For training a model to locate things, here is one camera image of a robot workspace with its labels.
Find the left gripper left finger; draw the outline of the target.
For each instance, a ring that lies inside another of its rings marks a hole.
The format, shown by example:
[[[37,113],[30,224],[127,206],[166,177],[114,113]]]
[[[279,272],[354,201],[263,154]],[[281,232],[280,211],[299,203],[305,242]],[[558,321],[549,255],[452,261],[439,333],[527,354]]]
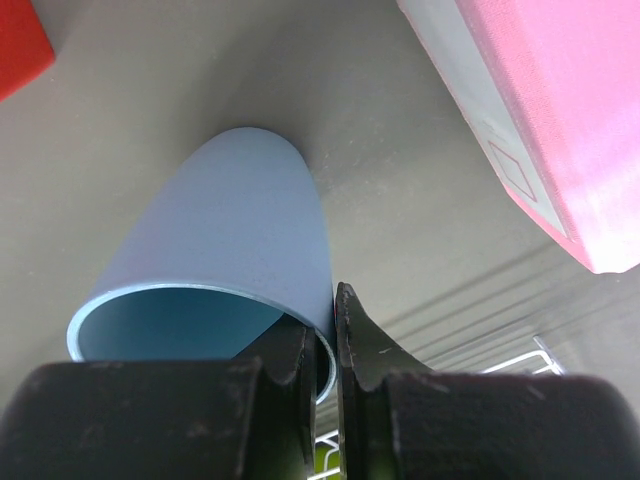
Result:
[[[1,418],[5,479],[303,479],[316,338],[278,323],[215,361],[55,363]]]

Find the red cube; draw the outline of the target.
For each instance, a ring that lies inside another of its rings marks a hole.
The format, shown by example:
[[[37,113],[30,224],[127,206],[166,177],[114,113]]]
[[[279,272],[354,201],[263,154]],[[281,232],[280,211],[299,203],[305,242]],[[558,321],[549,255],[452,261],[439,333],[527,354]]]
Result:
[[[55,61],[32,2],[1,0],[1,100],[25,87]]]

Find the blue plastic cup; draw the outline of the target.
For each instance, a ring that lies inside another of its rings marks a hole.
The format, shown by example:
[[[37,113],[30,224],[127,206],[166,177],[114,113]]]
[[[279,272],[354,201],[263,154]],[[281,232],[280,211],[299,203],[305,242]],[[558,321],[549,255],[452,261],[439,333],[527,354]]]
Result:
[[[317,397],[336,381],[328,231],[299,151],[271,131],[224,131],[137,220],[66,333],[78,362],[222,360],[281,317],[323,347]]]

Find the lime green plate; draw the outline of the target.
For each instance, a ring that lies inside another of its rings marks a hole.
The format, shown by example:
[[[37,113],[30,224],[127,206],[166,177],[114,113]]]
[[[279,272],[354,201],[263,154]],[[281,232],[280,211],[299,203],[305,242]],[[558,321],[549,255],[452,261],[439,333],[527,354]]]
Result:
[[[315,466],[311,479],[340,480],[340,450],[337,446],[320,443],[315,449]]]

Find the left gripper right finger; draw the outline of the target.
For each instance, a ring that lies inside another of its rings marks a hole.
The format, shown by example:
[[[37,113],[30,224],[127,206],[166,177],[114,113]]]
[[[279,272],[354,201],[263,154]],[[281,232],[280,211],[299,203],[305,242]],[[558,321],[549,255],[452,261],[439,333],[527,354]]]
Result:
[[[346,479],[635,479],[639,423],[610,383],[449,373],[400,347],[352,286],[335,299]]]

